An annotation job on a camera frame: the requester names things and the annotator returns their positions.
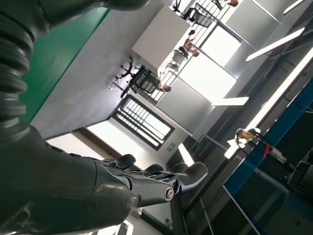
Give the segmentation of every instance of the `chair wheel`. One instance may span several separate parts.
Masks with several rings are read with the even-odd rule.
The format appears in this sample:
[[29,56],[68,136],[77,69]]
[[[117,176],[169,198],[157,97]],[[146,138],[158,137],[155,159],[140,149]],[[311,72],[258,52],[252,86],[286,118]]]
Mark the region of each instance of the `chair wheel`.
[[112,83],[118,83],[120,80],[118,77],[114,77]]
[[113,84],[113,83],[107,83],[106,84],[106,88],[107,89],[109,89],[109,90],[113,90],[114,88],[115,88],[115,85],[115,84]]

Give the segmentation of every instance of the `exit sign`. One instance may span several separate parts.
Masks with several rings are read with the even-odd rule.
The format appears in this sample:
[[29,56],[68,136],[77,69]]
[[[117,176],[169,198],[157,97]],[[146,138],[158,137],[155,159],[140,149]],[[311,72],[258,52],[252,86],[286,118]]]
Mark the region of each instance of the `exit sign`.
[[171,151],[173,147],[175,146],[174,143],[170,143],[168,147],[167,147],[167,151]]

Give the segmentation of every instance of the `bolt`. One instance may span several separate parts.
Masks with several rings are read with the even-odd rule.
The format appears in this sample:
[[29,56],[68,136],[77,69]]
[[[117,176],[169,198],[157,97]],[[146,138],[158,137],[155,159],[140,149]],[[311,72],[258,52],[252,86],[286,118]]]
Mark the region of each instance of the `bolt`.
[[172,187],[168,187],[165,190],[165,199],[170,201],[174,196],[174,190]]

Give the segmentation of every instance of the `window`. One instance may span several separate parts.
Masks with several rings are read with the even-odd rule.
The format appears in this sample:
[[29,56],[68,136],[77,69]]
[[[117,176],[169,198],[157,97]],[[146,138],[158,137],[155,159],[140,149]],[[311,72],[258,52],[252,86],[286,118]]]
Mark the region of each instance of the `window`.
[[236,82],[232,75],[203,54],[192,58],[180,76],[210,102],[224,98]]
[[155,150],[160,149],[174,130],[131,95],[123,99],[112,118]]
[[201,50],[223,67],[240,46],[241,43],[238,40],[217,26],[201,46]]

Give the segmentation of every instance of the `red tag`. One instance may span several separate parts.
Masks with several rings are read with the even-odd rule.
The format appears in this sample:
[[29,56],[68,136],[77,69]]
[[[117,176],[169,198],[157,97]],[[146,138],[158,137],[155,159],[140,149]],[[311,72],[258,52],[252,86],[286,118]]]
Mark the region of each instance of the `red tag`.
[[265,150],[265,153],[263,155],[263,160],[267,156],[267,154],[269,152],[269,145],[266,145],[266,149]]

